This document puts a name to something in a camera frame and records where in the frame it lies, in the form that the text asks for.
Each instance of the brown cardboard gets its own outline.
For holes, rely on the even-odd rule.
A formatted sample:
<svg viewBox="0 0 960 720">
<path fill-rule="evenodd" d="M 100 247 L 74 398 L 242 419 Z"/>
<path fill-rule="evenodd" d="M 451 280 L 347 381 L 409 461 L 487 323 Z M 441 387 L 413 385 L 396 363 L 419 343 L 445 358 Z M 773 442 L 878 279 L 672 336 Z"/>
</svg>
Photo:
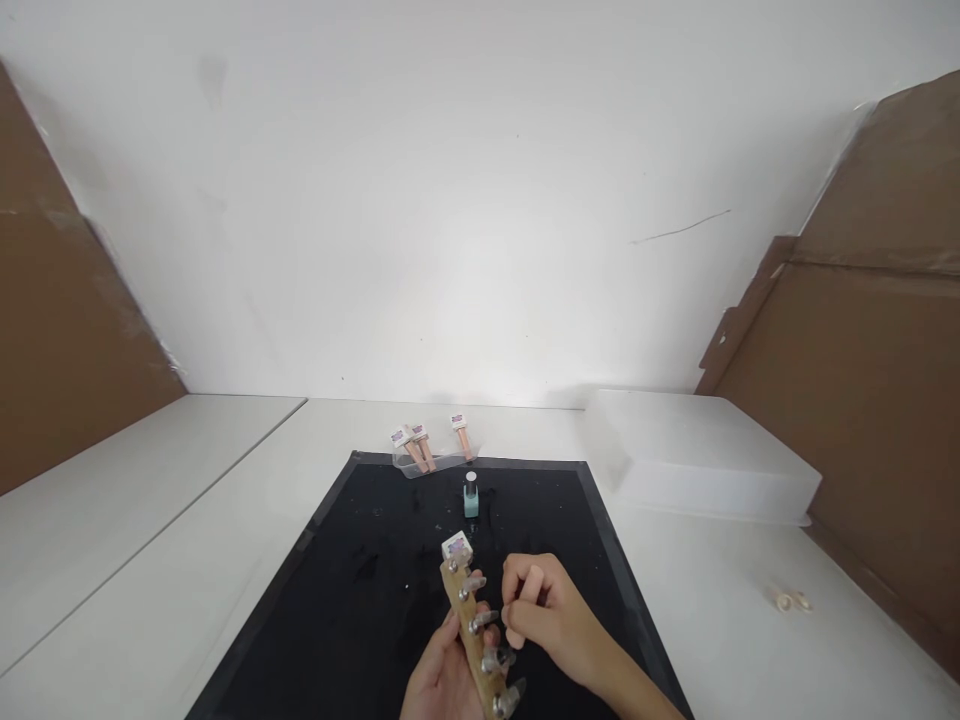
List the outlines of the brown cardboard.
<svg viewBox="0 0 960 720">
<path fill-rule="evenodd" d="M 877 105 L 794 260 L 958 275 L 958 218 L 960 71 Z"/>
<path fill-rule="evenodd" d="M 960 678 L 960 278 L 788 264 L 715 394 L 823 473 L 831 555 Z"/>
<path fill-rule="evenodd" d="M 700 360 L 704 373 L 697 384 L 697 395 L 712 395 L 726 372 L 727 365 L 733 360 L 740 343 L 750 330 L 757 313 L 767 300 L 767 296 L 777 283 L 777 277 L 784 264 L 793 254 L 797 243 L 794 236 L 775 237 L 760 261 L 757 274 L 747 286 L 736 307 L 727 308 L 720 319 L 717 331 L 710 339 Z"/>
<path fill-rule="evenodd" d="M 186 394 L 0 66 L 0 495 Z"/>
</svg>

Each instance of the white plastic box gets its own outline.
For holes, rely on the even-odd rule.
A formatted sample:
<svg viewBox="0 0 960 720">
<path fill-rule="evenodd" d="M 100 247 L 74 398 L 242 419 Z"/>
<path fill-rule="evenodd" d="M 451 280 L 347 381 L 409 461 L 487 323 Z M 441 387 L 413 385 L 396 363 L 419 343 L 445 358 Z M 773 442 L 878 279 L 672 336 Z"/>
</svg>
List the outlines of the white plastic box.
<svg viewBox="0 0 960 720">
<path fill-rule="evenodd" d="M 623 502 L 804 525 L 821 475 L 723 398 L 597 390 L 590 464 Z"/>
</svg>

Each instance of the wooden holder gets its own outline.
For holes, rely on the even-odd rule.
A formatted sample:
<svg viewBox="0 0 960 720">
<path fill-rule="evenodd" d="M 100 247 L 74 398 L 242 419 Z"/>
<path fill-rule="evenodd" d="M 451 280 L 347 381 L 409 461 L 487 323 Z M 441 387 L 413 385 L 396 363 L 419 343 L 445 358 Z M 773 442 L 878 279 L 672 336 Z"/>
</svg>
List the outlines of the wooden holder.
<svg viewBox="0 0 960 720">
<path fill-rule="evenodd" d="M 430 468 L 427 467 L 427 464 L 423 461 L 423 456 L 420 454 L 420 446 L 417 445 L 416 440 L 411 440 L 404 447 L 407 449 L 407 452 L 410 453 L 410 457 L 413 458 L 413 461 L 417 464 L 417 467 L 420 468 L 420 472 L 426 475 Z"/>
<path fill-rule="evenodd" d="M 460 444 L 463 446 L 463 457 L 467 462 L 473 460 L 473 453 L 470 452 L 470 440 L 467 438 L 466 428 L 457 428 L 457 435 L 460 436 Z"/>
<path fill-rule="evenodd" d="M 460 588 L 469 575 L 469 568 L 458 567 L 456 572 L 450 572 L 449 560 L 444 560 L 440 565 L 440 575 L 443 577 L 443 589 L 447 591 L 447 597 L 450 599 L 450 607 L 460 618 L 460 640 L 463 642 L 463 649 L 467 653 L 467 664 L 470 666 L 470 674 L 473 675 L 473 682 L 477 686 L 477 693 L 480 695 L 480 704 L 483 705 L 483 716 L 486 720 L 497 720 L 493 714 L 493 699 L 497 695 L 504 695 L 507 690 L 507 681 L 503 673 L 492 672 L 485 673 L 480 669 L 480 663 L 483 661 L 483 630 L 476 635 L 470 634 L 470 621 L 477 614 L 477 599 L 470 593 L 470 596 L 461 601 Z"/>
<path fill-rule="evenodd" d="M 425 435 L 424 437 L 420 438 L 420 440 L 418 440 L 417 442 L 420 445 L 420 452 L 423 453 L 423 459 L 427 463 L 427 468 L 430 470 L 430 472 L 436 472 L 437 463 L 434 461 L 433 453 L 430 451 L 430 444 L 427 442 L 427 440 L 429 439 L 430 437 L 428 435 Z"/>
</svg>

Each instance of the clear plastic container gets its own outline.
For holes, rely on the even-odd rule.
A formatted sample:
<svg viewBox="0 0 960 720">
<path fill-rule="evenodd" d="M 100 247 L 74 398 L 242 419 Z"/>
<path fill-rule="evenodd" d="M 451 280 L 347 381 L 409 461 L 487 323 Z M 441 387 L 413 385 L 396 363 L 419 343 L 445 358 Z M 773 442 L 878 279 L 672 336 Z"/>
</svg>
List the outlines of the clear plastic container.
<svg viewBox="0 0 960 720">
<path fill-rule="evenodd" d="M 467 437 L 470 438 L 470 453 L 474 458 L 479 457 L 481 442 L 479 438 L 467 431 Z M 463 446 L 460 444 L 460 437 L 456 432 L 430 433 L 430 451 L 433 453 L 433 462 L 437 465 L 437 470 L 446 470 L 447 468 L 463 465 L 468 462 Z M 418 478 L 424 475 L 430 475 L 430 472 L 420 472 L 417 463 L 405 447 L 393 448 L 393 466 L 403 473 L 407 478 Z"/>
</svg>

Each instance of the right hand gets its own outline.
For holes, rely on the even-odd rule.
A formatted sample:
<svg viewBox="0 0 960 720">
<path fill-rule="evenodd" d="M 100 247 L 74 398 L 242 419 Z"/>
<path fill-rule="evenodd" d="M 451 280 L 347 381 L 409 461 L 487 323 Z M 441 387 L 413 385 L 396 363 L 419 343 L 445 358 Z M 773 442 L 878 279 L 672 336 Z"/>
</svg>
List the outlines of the right hand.
<svg viewBox="0 0 960 720">
<path fill-rule="evenodd" d="M 532 566 L 543 570 L 542 603 L 518 599 Z M 504 624 L 550 655 L 571 680 L 597 692 L 603 668 L 620 650 L 555 555 L 507 556 L 503 563 Z"/>
</svg>

